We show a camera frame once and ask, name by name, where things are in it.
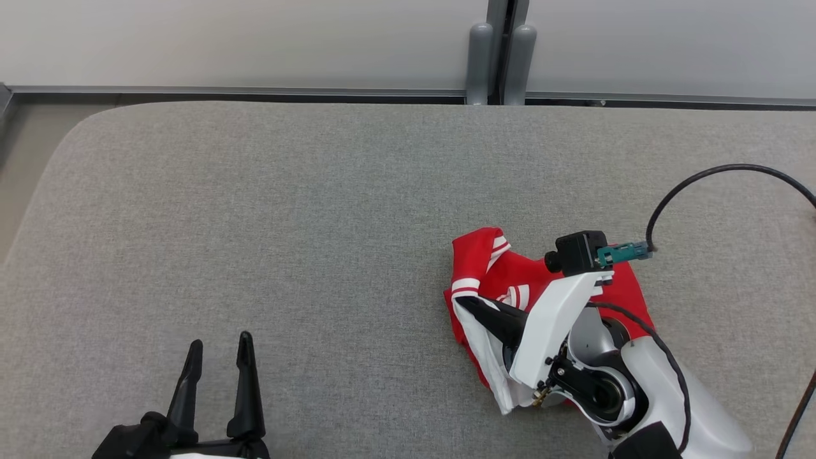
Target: green connector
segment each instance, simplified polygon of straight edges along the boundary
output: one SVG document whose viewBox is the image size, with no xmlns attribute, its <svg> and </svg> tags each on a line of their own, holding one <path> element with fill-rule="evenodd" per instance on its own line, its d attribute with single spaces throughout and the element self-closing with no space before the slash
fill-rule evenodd
<svg viewBox="0 0 816 459">
<path fill-rule="evenodd" d="M 625 243 L 598 249 L 598 263 L 601 266 L 612 266 L 615 263 L 632 260 L 646 260 L 652 257 L 652 252 L 646 242 Z"/>
</svg>

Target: gray table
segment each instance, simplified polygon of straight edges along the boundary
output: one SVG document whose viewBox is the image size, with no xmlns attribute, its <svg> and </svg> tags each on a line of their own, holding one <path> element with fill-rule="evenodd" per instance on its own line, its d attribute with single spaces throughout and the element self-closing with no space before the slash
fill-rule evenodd
<svg viewBox="0 0 816 459">
<path fill-rule="evenodd" d="M 816 188 L 816 114 L 190 102 L 97 114 L 49 163 L 3 266 L 3 457 L 89 457 L 164 410 L 205 345 L 197 428 L 232 416 L 255 335 L 275 457 L 603 457 L 573 408 L 499 414 L 456 345 L 450 241 L 485 225 L 642 238 L 686 176 L 757 162 Z M 728 173 L 635 264 L 676 356 L 770 457 L 816 366 L 816 223 Z M 790 457 L 813 457 L 811 408 Z"/>
</svg>

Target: white wall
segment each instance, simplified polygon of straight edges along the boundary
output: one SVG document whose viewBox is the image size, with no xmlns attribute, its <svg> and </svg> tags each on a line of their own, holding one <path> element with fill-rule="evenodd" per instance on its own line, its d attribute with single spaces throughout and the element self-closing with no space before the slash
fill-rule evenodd
<svg viewBox="0 0 816 459">
<path fill-rule="evenodd" d="M 464 89 L 487 0 L 0 0 L 9 86 Z"/>
<path fill-rule="evenodd" d="M 527 90 L 816 99 L 814 0 L 530 0 Z"/>
</svg>

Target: black cable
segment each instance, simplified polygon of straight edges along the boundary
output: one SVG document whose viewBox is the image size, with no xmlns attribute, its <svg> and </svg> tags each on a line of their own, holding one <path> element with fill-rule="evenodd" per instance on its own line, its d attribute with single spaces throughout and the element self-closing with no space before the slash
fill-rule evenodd
<svg viewBox="0 0 816 459">
<path fill-rule="evenodd" d="M 677 382 L 680 384 L 680 392 L 683 394 L 683 414 L 685 414 L 685 424 L 683 425 L 683 440 L 680 441 L 680 446 L 677 447 L 677 452 L 685 451 L 685 446 L 689 444 L 689 430 L 691 430 L 691 401 L 689 399 L 689 387 L 685 383 L 683 371 L 680 370 L 680 364 L 677 363 L 677 360 L 675 360 L 674 354 L 672 354 L 672 352 L 668 349 L 666 343 L 660 339 L 660 336 L 658 336 L 658 333 L 654 330 L 654 328 L 650 327 L 649 324 L 628 310 L 610 303 L 589 303 L 589 305 L 595 306 L 596 308 L 613 310 L 625 315 L 627 319 L 637 323 L 638 326 L 643 328 L 643 331 L 654 339 L 654 343 L 658 345 L 658 348 L 660 348 L 660 350 L 666 355 L 666 360 L 668 360 L 669 366 L 672 367 L 674 373 L 677 374 Z"/>
<path fill-rule="evenodd" d="M 718 172 L 726 172 L 726 171 L 754 171 L 754 172 L 762 172 L 763 174 L 768 174 L 769 176 L 774 176 L 785 183 L 789 184 L 793 188 L 796 188 L 796 191 L 802 193 L 808 201 L 816 208 L 816 196 L 814 196 L 813 192 L 811 192 L 807 187 L 796 181 L 793 177 L 785 174 L 783 172 L 777 171 L 771 167 L 767 166 L 760 166 L 758 164 L 724 164 L 722 166 L 712 167 L 710 169 L 706 169 L 705 171 L 698 172 L 691 177 L 683 180 L 680 184 L 671 191 L 668 192 L 665 198 L 660 201 L 660 204 L 654 209 L 652 212 L 652 217 L 649 219 L 649 224 L 646 225 L 646 244 L 649 249 L 649 252 L 656 252 L 657 248 L 654 246 L 652 242 L 652 232 L 654 231 L 654 224 L 657 223 L 658 217 L 660 216 L 660 212 L 668 205 L 669 201 L 672 200 L 678 193 L 680 193 L 686 186 L 693 184 L 695 181 L 700 180 L 704 177 L 708 177 Z M 678 380 L 680 380 L 681 374 L 678 373 Z M 814 394 L 814 386 L 816 385 L 816 371 L 814 371 L 814 375 L 810 378 L 810 384 L 808 385 L 807 389 L 805 389 L 805 393 L 802 395 L 802 399 L 799 401 L 799 406 L 796 408 L 796 412 L 793 413 L 793 417 L 791 418 L 790 424 L 787 425 L 787 430 L 785 430 L 785 436 L 782 438 L 782 442 L 779 444 L 779 450 L 776 453 L 776 459 L 782 459 L 787 451 L 787 446 L 790 444 L 791 439 L 793 438 L 793 433 L 796 431 L 797 426 L 799 425 L 799 421 L 802 418 L 802 415 L 805 413 L 805 409 L 808 406 L 808 402 L 810 401 L 811 397 Z M 685 394 L 686 402 L 688 402 L 688 394 Z M 686 426 L 688 426 L 689 414 L 686 412 Z"/>
<path fill-rule="evenodd" d="M 796 191 L 802 193 L 814 207 L 816 207 L 816 196 L 810 192 L 804 185 L 796 181 L 793 177 L 789 176 L 788 174 L 782 173 L 773 169 L 771 167 L 766 166 L 759 166 L 757 164 L 724 164 L 722 166 L 712 167 L 711 169 L 706 169 L 705 171 L 698 172 L 691 177 L 683 180 L 680 184 L 674 188 L 672 191 L 669 191 L 663 201 L 660 201 L 660 204 L 654 209 L 652 212 L 652 217 L 649 219 L 649 224 L 646 225 L 646 244 L 649 248 L 649 252 L 656 252 L 657 248 L 652 243 L 652 231 L 654 230 L 654 224 L 657 223 L 658 217 L 660 216 L 660 212 L 663 211 L 663 208 L 672 200 L 678 193 L 680 193 L 686 186 L 693 184 L 695 181 L 700 180 L 704 177 L 708 177 L 710 175 L 717 174 L 719 172 L 726 172 L 726 171 L 754 171 L 754 172 L 762 172 L 763 174 L 768 174 L 769 176 L 774 176 L 785 183 L 789 184 L 793 188 L 796 188 Z"/>
<path fill-rule="evenodd" d="M 776 459 L 782 459 L 782 457 L 785 455 L 787 446 L 791 443 L 791 439 L 793 438 L 793 432 L 796 430 L 796 426 L 799 425 L 799 420 L 802 419 L 802 415 L 805 414 L 805 409 L 808 407 L 810 398 L 813 397 L 814 388 L 816 388 L 816 370 L 814 370 L 814 375 L 810 378 L 808 388 L 805 389 L 805 393 L 802 395 L 802 400 L 799 400 L 799 406 L 796 407 L 796 411 L 793 413 L 790 424 L 787 425 L 785 436 L 782 437 L 782 442 L 779 444 L 779 450 L 776 452 Z"/>
</svg>

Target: gray post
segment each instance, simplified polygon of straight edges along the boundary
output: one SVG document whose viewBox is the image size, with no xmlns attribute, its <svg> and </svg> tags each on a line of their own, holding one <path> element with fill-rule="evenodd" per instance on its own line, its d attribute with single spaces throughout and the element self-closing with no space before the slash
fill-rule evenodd
<svg viewBox="0 0 816 459">
<path fill-rule="evenodd" d="M 490 94 L 490 46 L 493 27 L 487 23 L 470 28 L 468 44 L 468 75 L 465 82 L 465 100 L 468 105 L 486 105 Z"/>
<path fill-rule="evenodd" d="M 0 137 L 6 128 L 6 123 L 11 117 L 11 89 L 0 82 Z"/>
<path fill-rule="evenodd" d="M 493 27 L 494 33 L 490 44 L 490 79 L 487 82 L 488 96 L 496 84 L 499 74 L 499 54 L 502 47 L 502 33 L 504 17 L 508 10 L 508 0 L 489 0 L 487 3 L 487 18 L 485 22 Z"/>
<path fill-rule="evenodd" d="M 536 34 L 535 27 L 532 25 L 520 25 L 510 35 L 507 69 L 502 85 L 502 104 L 504 105 L 524 104 Z"/>
</svg>

